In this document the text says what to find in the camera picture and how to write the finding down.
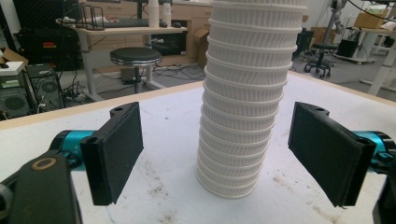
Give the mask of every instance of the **ribbed white cylinder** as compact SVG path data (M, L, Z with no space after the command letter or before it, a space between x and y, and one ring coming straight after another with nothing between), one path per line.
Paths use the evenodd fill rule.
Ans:
M306 0L213 1L197 178L237 199L254 190Z

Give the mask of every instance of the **bottle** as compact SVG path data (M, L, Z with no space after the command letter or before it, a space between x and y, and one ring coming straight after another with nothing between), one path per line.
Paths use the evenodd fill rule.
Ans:
M172 25L172 12L170 3L163 4L163 21L166 22L169 27Z
M148 0L148 26L160 27L160 6L158 0Z

